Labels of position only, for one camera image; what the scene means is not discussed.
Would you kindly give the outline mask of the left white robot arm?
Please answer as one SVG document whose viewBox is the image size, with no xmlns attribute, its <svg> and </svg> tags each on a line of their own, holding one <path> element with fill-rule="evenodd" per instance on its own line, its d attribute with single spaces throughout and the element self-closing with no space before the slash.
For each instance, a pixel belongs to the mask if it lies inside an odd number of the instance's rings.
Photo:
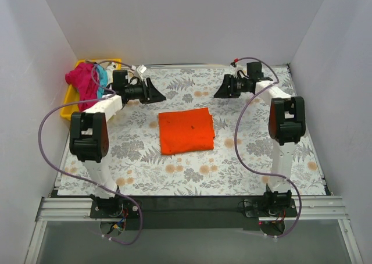
<svg viewBox="0 0 372 264">
<path fill-rule="evenodd" d="M 116 95 L 97 102 L 84 112 L 74 112 L 70 119 L 69 148 L 71 154 L 83 163 L 90 180 L 96 183 L 91 194 L 99 211 L 118 217 L 124 210 L 124 198 L 118 194 L 118 185 L 109 170 L 108 120 L 122 110 L 128 101 L 139 100 L 152 104 L 166 100 L 150 78 L 128 78 L 127 70 L 112 72 L 111 89 Z"/>
</svg>

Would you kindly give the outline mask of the orange t shirt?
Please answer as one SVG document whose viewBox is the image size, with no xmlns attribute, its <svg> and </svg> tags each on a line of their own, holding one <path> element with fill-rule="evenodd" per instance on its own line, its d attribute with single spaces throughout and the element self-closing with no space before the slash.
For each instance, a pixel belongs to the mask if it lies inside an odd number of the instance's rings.
<svg viewBox="0 0 372 264">
<path fill-rule="evenodd" d="M 162 155 L 214 149 L 213 118 L 208 108 L 158 114 Z"/>
</svg>

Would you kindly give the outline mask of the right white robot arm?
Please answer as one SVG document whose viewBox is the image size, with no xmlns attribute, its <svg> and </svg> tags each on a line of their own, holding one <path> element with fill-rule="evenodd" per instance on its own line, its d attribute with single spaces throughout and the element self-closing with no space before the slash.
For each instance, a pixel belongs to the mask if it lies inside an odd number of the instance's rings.
<svg viewBox="0 0 372 264">
<path fill-rule="evenodd" d="M 266 77 L 261 60 L 248 57 L 246 68 L 239 59 L 231 62 L 231 72 L 225 74 L 215 98 L 238 98 L 244 92 L 260 97 L 270 107 L 268 131 L 273 141 L 272 167 L 265 175 L 269 178 L 263 195 L 246 199 L 243 209 L 248 217 L 284 216 L 295 209 L 291 180 L 292 156 L 306 132 L 305 101 L 302 97 L 285 93 L 278 87 L 279 78 Z"/>
</svg>

